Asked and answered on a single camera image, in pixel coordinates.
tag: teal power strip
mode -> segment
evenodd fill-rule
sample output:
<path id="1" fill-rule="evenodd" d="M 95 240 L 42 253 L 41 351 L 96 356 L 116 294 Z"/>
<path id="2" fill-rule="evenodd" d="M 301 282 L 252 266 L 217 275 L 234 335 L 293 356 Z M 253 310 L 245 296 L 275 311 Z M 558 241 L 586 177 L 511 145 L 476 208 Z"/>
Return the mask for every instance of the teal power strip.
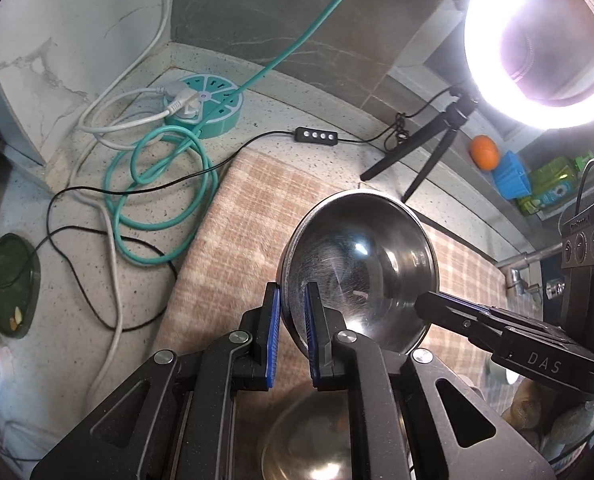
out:
<path id="1" fill-rule="evenodd" d="M 244 102 L 244 96 L 232 93 L 237 90 L 237 85 L 232 81 L 218 75 L 195 74 L 180 79 L 189 88 L 199 93 L 199 111 L 192 117 L 185 117 L 183 110 L 166 117 L 166 124 L 182 126 L 189 130 L 194 129 L 199 123 L 203 122 L 206 116 L 212 116 L 207 120 L 198 132 L 199 139 L 209 139 L 210 137 L 220 136 L 237 124 L 241 106 Z M 172 99 L 164 96 L 164 107 L 171 103 Z"/>

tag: countertop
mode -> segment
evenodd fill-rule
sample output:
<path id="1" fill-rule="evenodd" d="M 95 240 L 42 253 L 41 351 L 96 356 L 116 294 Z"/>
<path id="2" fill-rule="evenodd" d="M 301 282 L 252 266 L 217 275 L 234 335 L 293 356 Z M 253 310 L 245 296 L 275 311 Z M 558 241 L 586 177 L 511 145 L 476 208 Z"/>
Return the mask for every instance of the countertop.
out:
<path id="1" fill-rule="evenodd" d="M 188 72 L 171 69 L 159 81 L 177 78 Z M 292 130 L 297 126 L 336 129 L 334 126 L 297 108 L 267 96 L 245 92 L 244 108 L 234 130 L 204 143 L 214 162 L 223 160 L 245 140 L 271 130 Z M 81 132 L 74 135 L 84 136 Z M 334 147 L 301 144 L 288 136 L 268 136 L 252 145 L 337 187 L 358 187 L 359 174 L 383 156 L 367 144 L 344 144 Z M 167 153 L 168 146 L 155 146 L 152 153 Z M 114 152 L 96 147 L 84 164 L 79 183 L 99 186 L 100 171 Z M 122 182 L 120 165 L 117 182 Z M 196 158 L 180 157 L 170 168 L 166 180 L 173 180 L 199 169 Z M 395 164 L 369 183 L 371 187 L 400 196 L 415 173 L 404 164 Z M 193 193 L 194 183 L 165 190 L 146 198 L 129 200 L 126 213 L 137 220 L 165 218 L 179 213 Z M 44 236 L 44 221 L 50 194 L 26 180 L 17 171 L 0 168 L 0 232 L 17 232 L 37 244 Z M 425 181 L 408 202 L 434 222 L 452 231 L 476 248 L 501 260 L 518 251 L 489 223 L 462 205 L 454 197 Z M 185 236 L 189 218 L 164 232 L 140 232 L 140 238 L 161 250 L 175 247 Z M 66 197 L 55 205 L 52 227 L 65 224 L 101 227 L 98 213 L 90 206 Z M 129 229 L 126 234 L 135 235 Z M 108 254 L 103 237 L 92 234 L 67 233 L 56 237 L 57 243 L 73 260 L 92 303 L 104 319 L 114 322 L 114 304 L 108 272 Z M 7 340 L 14 359 L 15 378 L 0 399 L 0 417 L 32 424 L 52 433 L 64 435 L 84 415 L 84 396 L 98 372 L 110 344 L 112 334 L 95 320 L 77 289 L 65 261 L 48 245 L 39 251 L 42 281 L 33 325 L 21 340 Z M 149 318 L 166 303 L 173 278 L 167 267 L 145 269 L 119 260 L 124 316 L 126 324 Z M 147 357 L 157 324 L 125 334 L 109 373 L 101 384 L 97 400 L 103 399 Z M 27 439 L 10 434 L 10 450 L 18 456 L 41 456 L 42 450 Z M 50 447 L 50 439 L 44 449 Z M 24 465 L 24 474 L 31 466 Z"/>

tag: metal bowl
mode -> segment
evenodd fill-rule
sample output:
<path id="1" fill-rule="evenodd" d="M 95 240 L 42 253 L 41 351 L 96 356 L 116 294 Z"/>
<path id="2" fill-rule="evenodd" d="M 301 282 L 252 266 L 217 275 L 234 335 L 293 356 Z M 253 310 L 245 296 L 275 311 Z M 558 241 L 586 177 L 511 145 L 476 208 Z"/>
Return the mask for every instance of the metal bowl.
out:
<path id="1" fill-rule="evenodd" d="M 439 290 L 437 258 L 414 213 L 379 191 L 353 189 L 317 204 L 297 226 L 279 272 L 283 322 L 307 355 L 304 287 L 382 348 L 410 352 L 429 324 L 417 296 Z"/>
<path id="2" fill-rule="evenodd" d="M 346 392 L 295 392 L 263 438 L 264 480 L 351 480 Z"/>

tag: beige towel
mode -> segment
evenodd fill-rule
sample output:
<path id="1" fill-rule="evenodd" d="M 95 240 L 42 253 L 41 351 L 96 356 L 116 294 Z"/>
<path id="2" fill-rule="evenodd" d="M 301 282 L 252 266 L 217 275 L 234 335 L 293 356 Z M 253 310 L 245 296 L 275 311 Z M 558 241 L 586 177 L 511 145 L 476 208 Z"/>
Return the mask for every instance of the beige towel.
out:
<path id="1" fill-rule="evenodd" d="M 198 351 L 236 329 L 241 314 L 260 305 L 266 282 L 275 280 L 283 247 L 299 221 L 338 190 L 275 158 L 242 150 L 188 251 L 154 349 Z M 444 292 L 507 308 L 504 277 L 493 265 L 446 235 L 430 227 L 426 231 L 437 253 Z M 486 353 L 466 338 L 432 327 L 423 346 L 455 373 L 471 378 L 495 409 L 510 404 L 513 387 L 489 383 Z M 237 480 L 260 478 L 256 446 L 268 412 L 308 379 L 307 360 L 282 326 L 275 387 L 269 393 L 237 396 Z"/>

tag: orange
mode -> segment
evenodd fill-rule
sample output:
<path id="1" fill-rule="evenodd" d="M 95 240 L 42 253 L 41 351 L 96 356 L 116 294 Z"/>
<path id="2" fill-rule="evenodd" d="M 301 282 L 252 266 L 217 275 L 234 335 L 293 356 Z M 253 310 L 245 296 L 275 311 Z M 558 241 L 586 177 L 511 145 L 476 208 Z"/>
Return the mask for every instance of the orange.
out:
<path id="1" fill-rule="evenodd" d="M 482 171 L 492 171 L 499 165 L 501 155 L 490 137 L 478 135 L 470 143 L 470 156 Z"/>

